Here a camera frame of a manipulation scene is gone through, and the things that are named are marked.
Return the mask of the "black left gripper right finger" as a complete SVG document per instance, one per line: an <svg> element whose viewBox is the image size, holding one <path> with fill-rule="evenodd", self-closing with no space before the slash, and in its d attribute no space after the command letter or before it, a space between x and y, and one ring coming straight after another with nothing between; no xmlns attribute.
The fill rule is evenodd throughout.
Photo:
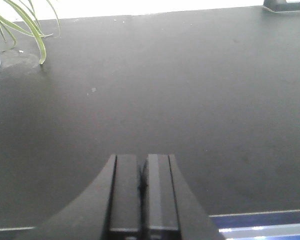
<svg viewBox="0 0 300 240"><path fill-rule="evenodd" d="M145 240L223 240L183 177L174 155L149 154L143 168Z"/></svg>

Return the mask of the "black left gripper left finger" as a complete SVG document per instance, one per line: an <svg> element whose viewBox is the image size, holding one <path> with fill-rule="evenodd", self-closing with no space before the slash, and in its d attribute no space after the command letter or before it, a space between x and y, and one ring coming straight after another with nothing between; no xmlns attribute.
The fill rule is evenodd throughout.
<svg viewBox="0 0 300 240"><path fill-rule="evenodd" d="M140 171L135 155L112 154L89 186L19 240L139 240Z"/></svg>

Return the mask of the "blue robot base edge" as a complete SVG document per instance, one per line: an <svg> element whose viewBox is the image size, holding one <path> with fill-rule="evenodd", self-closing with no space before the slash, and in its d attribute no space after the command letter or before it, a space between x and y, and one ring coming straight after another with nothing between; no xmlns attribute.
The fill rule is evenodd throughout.
<svg viewBox="0 0 300 240"><path fill-rule="evenodd" d="M227 240L300 240L300 209L209 217Z"/></svg>

